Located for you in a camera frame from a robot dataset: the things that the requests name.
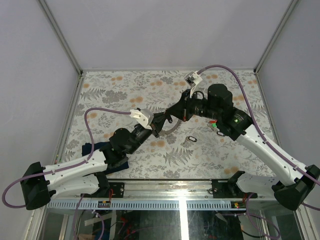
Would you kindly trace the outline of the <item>silver keyring holder with rings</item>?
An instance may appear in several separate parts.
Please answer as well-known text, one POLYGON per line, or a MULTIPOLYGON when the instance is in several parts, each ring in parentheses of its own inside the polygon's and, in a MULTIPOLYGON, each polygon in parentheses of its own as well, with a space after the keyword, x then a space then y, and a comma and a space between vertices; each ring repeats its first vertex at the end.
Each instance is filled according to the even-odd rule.
POLYGON ((170 128, 170 129, 168 129, 168 130, 164 130, 164 129, 163 129, 163 130, 160 132, 160 135, 161 135, 161 136, 166 136, 166 135, 172 134, 174 131, 176 131, 176 130, 181 126, 181 124, 182 124, 182 120, 179 119, 172 128, 170 128))

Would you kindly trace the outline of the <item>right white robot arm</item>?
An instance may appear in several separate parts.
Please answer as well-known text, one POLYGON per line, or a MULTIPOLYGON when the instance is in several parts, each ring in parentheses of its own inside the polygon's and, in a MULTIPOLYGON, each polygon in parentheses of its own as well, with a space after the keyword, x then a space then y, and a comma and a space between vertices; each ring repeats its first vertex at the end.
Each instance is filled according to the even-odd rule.
POLYGON ((187 89, 180 100, 165 113, 184 122, 192 116, 216 120, 219 132, 244 146, 265 163, 274 177, 251 175, 238 171, 229 179, 228 192, 233 197, 244 193, 275 197, 279 204, 295 211, 315 187, 320 176, 316 165, 305 164, 276 145, 264 133, 258 132, 252 118, 234 107, 233 95, 223 84, 213 84, 207 90, 207 98, 199 99, 187 89))

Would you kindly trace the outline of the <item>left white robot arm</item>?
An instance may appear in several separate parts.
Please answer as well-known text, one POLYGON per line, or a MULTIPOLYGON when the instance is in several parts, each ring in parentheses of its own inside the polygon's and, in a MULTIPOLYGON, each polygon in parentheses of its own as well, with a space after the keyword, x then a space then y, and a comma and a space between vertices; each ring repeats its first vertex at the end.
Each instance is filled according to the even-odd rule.
POLYGON ((132 109, 128 116, 137 124, 132 131, 117 129, 100 147, 90 143, 89 153, 65 163, 43 166, 32 163, 19 180, 24 205, 35 210, 57 197, 72 195, 97 195, 105 197, 110 186, 106 174, 118 171, 150 136, 159 137, 164 123, 172 122, 169 114, 151 113, 146 109, 132 109))

